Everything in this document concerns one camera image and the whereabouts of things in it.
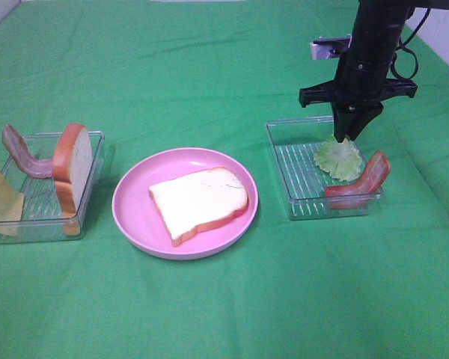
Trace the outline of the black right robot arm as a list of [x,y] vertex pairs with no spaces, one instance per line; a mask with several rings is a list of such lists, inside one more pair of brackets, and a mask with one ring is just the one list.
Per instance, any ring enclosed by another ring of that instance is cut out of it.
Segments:
[[401,76],[388,77],[401,33],[415,8],[449,10],[449,1],[360,1],[351,35],[320,38],[311,44],[315,59],[338,59],[335,77],[299,91],[302,107],[330,103],[337,142],[354,141],[396,96],[412,98],[417,85]]

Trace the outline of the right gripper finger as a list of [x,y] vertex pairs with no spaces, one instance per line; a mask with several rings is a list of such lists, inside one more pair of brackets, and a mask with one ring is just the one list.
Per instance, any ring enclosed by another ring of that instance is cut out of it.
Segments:
[[350,106],[333,106],[334,137],[342,143],[347,136],[349,126],[354,120],[354,108]]
[[362,132],[362,130],[371,122],[374,118],[378,117],[383,111],[382,103],[377,103],[368,106],[357,107],[352,115],[350,125],[348,125],[346,135],[354,141]]

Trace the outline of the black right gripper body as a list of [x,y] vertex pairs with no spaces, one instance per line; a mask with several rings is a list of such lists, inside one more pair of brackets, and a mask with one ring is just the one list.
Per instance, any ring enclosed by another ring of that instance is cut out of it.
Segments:
[[396,96],[414,97],[418,86],[411,80],[391,79],[395,51],[365,48],[348,49],[340,55],[335,77],[327,82],[299,90],[304,108],[315,103],[365,107]]

